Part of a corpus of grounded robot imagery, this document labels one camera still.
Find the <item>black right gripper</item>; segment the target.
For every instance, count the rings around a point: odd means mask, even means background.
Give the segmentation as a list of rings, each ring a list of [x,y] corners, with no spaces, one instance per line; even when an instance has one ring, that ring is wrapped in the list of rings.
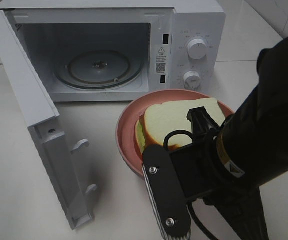
[[[220,126],[203,106],[190,109],[186,118],[191,122],[191,132],[176,130],[170,133],[170,138],[179,135],[192,140],[192,143],[170,151],[171,193],[186,203],[197,199],[219,203],[224,188],[215,147]]]

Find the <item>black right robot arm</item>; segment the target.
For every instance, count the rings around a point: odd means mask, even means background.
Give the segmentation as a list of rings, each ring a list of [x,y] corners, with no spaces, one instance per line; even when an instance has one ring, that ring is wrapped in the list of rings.
[[[242,240],[268,239],[260,186],[288,172],[288,37],[260,52],[257,74],[219,130],[170,154],[185,196],[216,207]]]

